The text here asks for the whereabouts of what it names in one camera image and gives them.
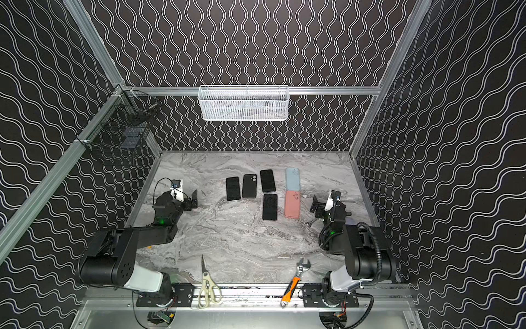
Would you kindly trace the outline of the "pink phone case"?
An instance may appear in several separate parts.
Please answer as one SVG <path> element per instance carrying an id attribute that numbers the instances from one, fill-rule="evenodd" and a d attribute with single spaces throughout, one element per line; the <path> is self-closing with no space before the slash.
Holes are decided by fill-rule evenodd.
<path id="1" fill-rule="evenodd" d="M 284 216 L 289 219 L 299 219 L 301 212 L 301 193 L 287 191 L 284 202 Z"/>

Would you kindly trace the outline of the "light blue phone case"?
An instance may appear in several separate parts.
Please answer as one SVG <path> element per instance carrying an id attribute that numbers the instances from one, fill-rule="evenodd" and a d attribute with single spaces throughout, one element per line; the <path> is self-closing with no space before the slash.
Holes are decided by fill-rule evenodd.
<path id="1" fill-rule="evenodd" d="M 286 169 L 286 190 L 301 190 L 300 170 L 298 168 L 289 167 Z"/>

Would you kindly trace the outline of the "phone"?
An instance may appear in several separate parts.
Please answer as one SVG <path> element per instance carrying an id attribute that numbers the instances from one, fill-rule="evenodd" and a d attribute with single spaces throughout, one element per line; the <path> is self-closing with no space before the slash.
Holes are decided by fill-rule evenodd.
<path id="1" fill-rule="evenodd" d="M 267 193 L 263 197 L 262 219 L 264 221 L 276 221 L 278 219 L 278 195 Z"/>

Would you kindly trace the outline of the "black smartphone green case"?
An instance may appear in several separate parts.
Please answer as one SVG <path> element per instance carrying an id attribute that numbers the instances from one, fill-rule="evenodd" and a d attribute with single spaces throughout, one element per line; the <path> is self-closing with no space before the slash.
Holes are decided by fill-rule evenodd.
<path id="1" fill-rule="evenodd" d="M 265 169 L 260 171 L 260 182 L 263 193 L 276 192 L 275 178 L 272 169 Z"/>

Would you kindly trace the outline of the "black phone case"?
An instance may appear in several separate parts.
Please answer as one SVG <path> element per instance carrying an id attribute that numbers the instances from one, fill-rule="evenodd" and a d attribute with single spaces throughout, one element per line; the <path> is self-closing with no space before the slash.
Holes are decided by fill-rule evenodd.
<path id="1" fill-rule="evenodd" d="M 257 197 L 258 177 L 256 174 L 245 174 L 242 180 L 242 198 L 254 199 Z"/>

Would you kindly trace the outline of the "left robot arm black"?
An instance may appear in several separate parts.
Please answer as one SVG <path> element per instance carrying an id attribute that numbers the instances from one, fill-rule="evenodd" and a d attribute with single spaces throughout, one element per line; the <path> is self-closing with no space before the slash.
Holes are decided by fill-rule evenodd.
<path id="1" fill-rule="evenodd" d="M 136 263 L 137 250 L 171 243 L 185 211 L 198 208 L 198 192 L 174 189 L 154 201 L 154 220 L 147 226 L 102 229 L 78 263 L 78 278 L 93 287 L 117 287 L 140 293 L 166 293 L 169 275 Z"/>

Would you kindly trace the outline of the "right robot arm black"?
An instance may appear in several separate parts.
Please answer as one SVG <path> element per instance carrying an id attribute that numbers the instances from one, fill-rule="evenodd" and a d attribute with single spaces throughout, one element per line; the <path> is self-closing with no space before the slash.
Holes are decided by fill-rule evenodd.
<path id="1" fill-rule="evenodd" d="M 349 293 L 385 281 L 396 282 L 394 257 L 382 229 L 365 222 L 353 223 L 351 212 L 332 190 L 325 202 L 313 197 L 310 212 L 323 221 L 318 244 L 322 251 L 345 258 L 344 265 L 323 279 L 323 293 Z"/>

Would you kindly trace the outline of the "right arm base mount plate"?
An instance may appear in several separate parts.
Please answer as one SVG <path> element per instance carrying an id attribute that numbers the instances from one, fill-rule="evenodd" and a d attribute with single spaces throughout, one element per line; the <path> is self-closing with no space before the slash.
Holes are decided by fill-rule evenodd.
<path id="1" fill-rule="evenodd" d="M 299 297 L 305 308 L 338 308 L 343 304 L 347 308 L 359 306 L 358 299 L 348 293 L 335 292 L 322 284 L 306 284 L 302 286 Z"/>

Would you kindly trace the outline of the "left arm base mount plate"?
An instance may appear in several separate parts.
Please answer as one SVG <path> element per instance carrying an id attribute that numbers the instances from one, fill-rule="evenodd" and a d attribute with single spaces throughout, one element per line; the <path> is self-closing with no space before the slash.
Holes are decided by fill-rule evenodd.
<path id="1" fill-rule="evenodd" d="M 190 307 L 194 299 L 195 286 L 190 283 L 173 283 L 171 288 L 162 287 L 159 292 L 140 292 L 135 305 L 149 308 Z"/>

